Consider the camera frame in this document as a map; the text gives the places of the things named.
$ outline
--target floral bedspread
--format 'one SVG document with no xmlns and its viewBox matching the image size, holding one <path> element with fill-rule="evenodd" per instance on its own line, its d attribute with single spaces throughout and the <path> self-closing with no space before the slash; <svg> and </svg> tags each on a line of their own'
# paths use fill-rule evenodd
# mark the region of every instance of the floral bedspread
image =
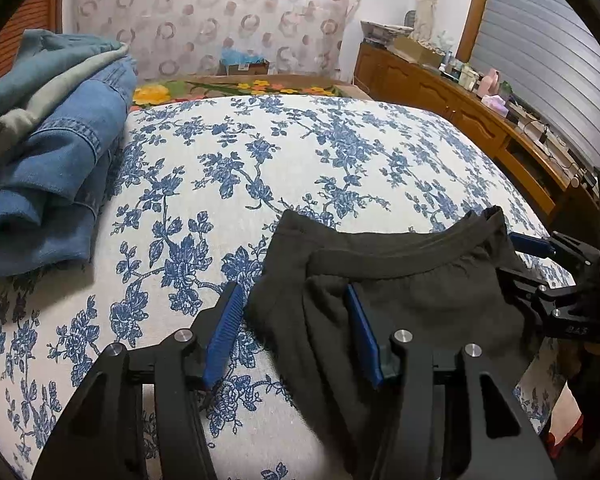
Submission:
<svg viewBox="0 0 600 480">
<path fill-rule="evenodd" d="M 264 94 L 299 94 L 343 97 L 337 86 L 323 88 L 321 86 L 292 86 L 280 82 L 269 82 L 266 79 L 255 79 L 251 82 L 222 83 L 201 82 L 194 78 L 182 78 L 169 81 L 153 82 L 140 85 L 134 92 L 132 110 L 139 110 L 167 103 L 197 101 L 217 97 L 264 95 Z"/>
<path fill-rule="evenodd" d="M 189 326 L 227 280 L 248 291 L 286 208 L 346 232 L 430 232 L 498 204 L 512 230 L 546 234 L 487 156 L 414 108 L 276 94 L 194 100 L 131 113 L 125 137 L 92 263 L 0 283 L 0 451 L 23 478 L 100 351 Z M 527 261 L 552 286 L 573 283 L 551 262 Z M 556 351 L 546 340 L 515 390 L 536 430 L 564 384 Z M 143 419 L 157 480 L 149 389 Z M 348 478 L 247 326 L 202 420 L 218 478 Z"/>
</svg>

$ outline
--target cabinet door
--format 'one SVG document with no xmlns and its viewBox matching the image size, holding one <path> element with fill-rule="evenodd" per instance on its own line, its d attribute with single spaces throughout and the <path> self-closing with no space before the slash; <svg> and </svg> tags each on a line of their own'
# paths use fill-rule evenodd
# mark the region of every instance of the cabinet door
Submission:
<svg viewBox="0 0 600 480">
<path fill-rule="evenodd" d="M 456 101 L 456 96 L 441 81 L 424 70 L 420 71 L 412 106 L 449 119 Z"/>
<path fill-rule="evenodd" d="M 384 59 L 382 51 L 364 43 L 360 44 L 358 60 L 356 61 L 356 70 L 354 72 L 353 83 L 369 97 L 376 99 L 378 96 L 378 81 L 382 80 L 379 75 L 384 72 Z"/>
<path fill-rule="evenodd" d="M 504 127 L 489 115 L 490 112 L 483 104 L 460 99 L 452 107 L 449 120 L 488 157 L 493 158 L 508 134 Z"/>
<path fill-rule="evenodd" d="M 376 76 L 376 81 L 376 100 L 413 106 L 418 79 L 410 63 L 393 54 L 386 56 L 386 65 Z"/>
</svg>

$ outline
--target folded clothes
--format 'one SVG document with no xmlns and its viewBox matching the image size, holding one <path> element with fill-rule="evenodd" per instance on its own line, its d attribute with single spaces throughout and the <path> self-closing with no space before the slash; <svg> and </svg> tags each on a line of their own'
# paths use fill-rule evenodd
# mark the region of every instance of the folded clothes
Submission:
<svg viewBox="0 0 600 480">
<path fill-rule="evenodd" d="M 128 45 L 96 54 L 55 76 L 37 90 L 22 108 L 0 117 L 0 162 L 5 153 L 31 133 L 75 88 L 108 64 L 126 56 Z"/>
<path fill-rule="evenodd" d="M 0 78 L 0 116 L 72 66 L 121 47 L 119 41 L 89 34 L 25 30 L 12 69 Z"/>
<path fill-rule="evenodd" d="M 0 277 L 90 256 L 134 68 L 125 56 L 81 83 L 0 170 Z"/>
<path fill-rule="evenodd" d="M 523 316 L 506 303 L 498 266 L 527 272 L 498 207 L 435 234 L 345 234 L 288 210 L 245 318 L 273 350 L 307 423 L 356 456 L 373 434 L 378 393 L 356 363 L 347 284 L 360 283 L 366 300 L 414 339 L 452 351 L 479 344 L 513 389 L 533 355 L 521 345 Z"/>
</svg>

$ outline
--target metal screw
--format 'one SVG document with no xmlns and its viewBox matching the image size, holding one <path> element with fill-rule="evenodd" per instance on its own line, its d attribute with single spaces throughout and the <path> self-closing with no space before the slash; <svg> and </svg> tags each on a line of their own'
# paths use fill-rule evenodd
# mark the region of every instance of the metal screw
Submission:
<svg viewBox="0 0 600 480">
<path fill-rule="evenodd" d="M 121 343 L 111 343 L 104 349 L 104 351 L 109 355 L 115 356 L 120 354 L 120 352 L 122 352 L 124 349 L 125 347 L 122 346 Z"/>
<path fill-rule="evenodd" d="M 394 337 L 401 343 L 408 343 L 413 339 L 413 334 L 408 330 L 401 328 L 394 332 Z"/>
<path fill-rule="evenodd" d="M 173 337 L 176 339 L 176 341 L 186 343 L 189 339 L 193 337 L 193 332 L 188 328 L 181 328 L 175 334 L 173 334 Z"/>
<path fill-rule="evenodd" d="M 469 343 L 464 346 L 464 351 L 471 357 L 480 357 L 482 355 L 482 348 L 476 343 Z"/>
</svg>

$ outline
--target blue gripper pad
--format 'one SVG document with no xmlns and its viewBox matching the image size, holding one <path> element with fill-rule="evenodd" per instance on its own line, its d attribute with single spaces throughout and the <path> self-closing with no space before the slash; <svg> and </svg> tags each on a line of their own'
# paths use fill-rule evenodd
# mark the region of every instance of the blue gripper pad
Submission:
<svg viewBox="0 0 600 480">
<path fill-rule="evenodd" d="M 235 282 L 229 282 L 225 286 L 216 306 L 213 309 L 203 310 L 198 314 L 198 317 L 200 317 L 205 312 L 215 310 L 214 314 L 217 315 L 217 309 L 222 309 L 220 319 L 206 346 L 205 371 L 202 374 L 202 381 L 205 388 L 209 390 L 224 373 L 224 365 L 229 358 L 240 327 L 243 308 L 244 293 L 242 287 Z"/>
<path fill-rule="evenodd" d="M 542 238 L 535 238 L 520 233 L 509 233 L 513 248 L 519 253 L 531 254 L 538 258 L 551 258 L 555 254 L 552 245 Z"/>
<path fill-rule="evenodd" d="M 377 388 L 384 378 L 380 369 L 380 352 L 371 326 L 355 289 L 347 285 L 344 295 L 345 304 L 349 310 L 349 319 L 353 330 L 353 339 L 358 354 L 358 362 L 364 377 Z"/>
</svg>

